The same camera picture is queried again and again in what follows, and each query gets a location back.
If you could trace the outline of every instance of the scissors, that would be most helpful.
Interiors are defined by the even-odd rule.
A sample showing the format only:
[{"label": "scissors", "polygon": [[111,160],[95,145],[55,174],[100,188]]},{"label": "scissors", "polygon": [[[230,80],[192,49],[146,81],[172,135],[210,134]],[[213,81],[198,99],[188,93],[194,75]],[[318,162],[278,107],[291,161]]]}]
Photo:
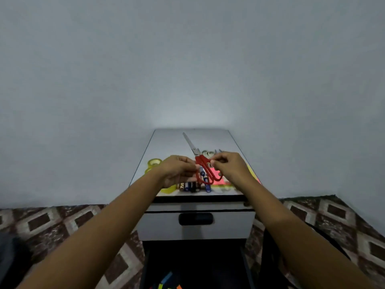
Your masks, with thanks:
[{"label": "scissors", "polygon": [[220,178],[216,178],[215,177],[215,174],[211,171],[211,169],[207,166],[207,164],[210,163],[210,160],[207,159],[200,151],[199,149],[195,148],[195,146],[192,144],[192,142],[190,141],[189,137],[183,133],[183,136],[184,138],[186,139],[187,143],[189,143],[190,145],[190,148],[192,150],[192,152],[194,153],[195,155],[195,163],[196,164],[199,164],[200,166],[203,167],[203,169],[205,170],[206,174],[207,174],[207,177],[208,177],[208,182],[206,181],[203,181],[200,177],[200,173],[199,173],[199,170],[196,171],[196,179],[198,181],[198,183],[203,183],[203,184],[213,184],[214,181],[220,181],[222,179],[223,176],[221,176]]}]

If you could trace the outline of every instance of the black drawer handle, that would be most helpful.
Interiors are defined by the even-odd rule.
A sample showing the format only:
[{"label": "black drawer handle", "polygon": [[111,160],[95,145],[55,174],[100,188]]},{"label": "black drawer handle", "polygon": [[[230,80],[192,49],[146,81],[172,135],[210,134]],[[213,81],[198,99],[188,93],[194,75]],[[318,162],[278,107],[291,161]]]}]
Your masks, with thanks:
[{"label": "black drawer handle", "polygon": [[210,225],[214,223],[214,217],[211,213],[181,213],[178,220],[182,226]]}]

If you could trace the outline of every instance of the scissors handle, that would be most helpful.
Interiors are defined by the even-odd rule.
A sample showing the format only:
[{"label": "scissors handle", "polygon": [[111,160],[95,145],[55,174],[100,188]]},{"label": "scissors handle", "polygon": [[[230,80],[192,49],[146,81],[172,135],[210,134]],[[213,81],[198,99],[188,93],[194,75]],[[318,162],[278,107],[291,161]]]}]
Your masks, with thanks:
[{"label": "scissors handle", "polygon": [[220,178],[216,178],[215,177],[215,174],[208,167],[208,164],[210,163],[210,160],[207,159],[204,155],[201,154],[199,156],[196,156],[195,157],[195,162],[196,162],[196,164],[199,164],[200,166],[203,167],[203,169],[205,170],[205,172],[207,174],[207,177],[209,179],[209,182],[201,180],[200,173],[197,170],[196,171],[196,179],[197,179],[198,183],[213,184],[214,181],[220,181],[222,179],[223,175]]}]

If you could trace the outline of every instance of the silver scissors blade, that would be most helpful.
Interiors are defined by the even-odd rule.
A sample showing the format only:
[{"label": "silver scissors blade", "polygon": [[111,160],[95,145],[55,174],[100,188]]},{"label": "silver scissors blade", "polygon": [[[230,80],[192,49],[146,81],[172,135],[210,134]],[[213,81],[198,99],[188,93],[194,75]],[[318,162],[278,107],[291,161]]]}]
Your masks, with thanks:
[{"label": "silver scissors blade", "polygon": [[190,141],[189,137],[186,135],[185,132],[183,132],[183,136],[186,139],[187,143],[189,143],[190,148],[193,151],[194,155],[199,156],[201,154],[201,152],[199,151],[199,149],[195,148],[195,146],[192,144],[192,142]]}]

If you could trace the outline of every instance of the brown patterned rug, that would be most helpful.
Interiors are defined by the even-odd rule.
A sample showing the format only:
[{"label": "brown patterned rug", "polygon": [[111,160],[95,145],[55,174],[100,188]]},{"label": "brown patterned rug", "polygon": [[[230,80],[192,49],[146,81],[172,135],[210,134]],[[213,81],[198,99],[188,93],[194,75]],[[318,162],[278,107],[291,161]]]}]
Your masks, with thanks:
[{"label": "brown patterned rug", "polygon": [[[385,288],[385,238],[335,196],[282,200],[307,223],[334,238],[377,288]],[[0,230],[23,238],[33,252],[34,266],[104,205],[60,206],[0,210]],[[258,276],[263,224],[256,218],[246,242],[245,253],[253,277]],[[144,252],[137,232],[123,245],[101,278],[97,289],[138,288]]]}]

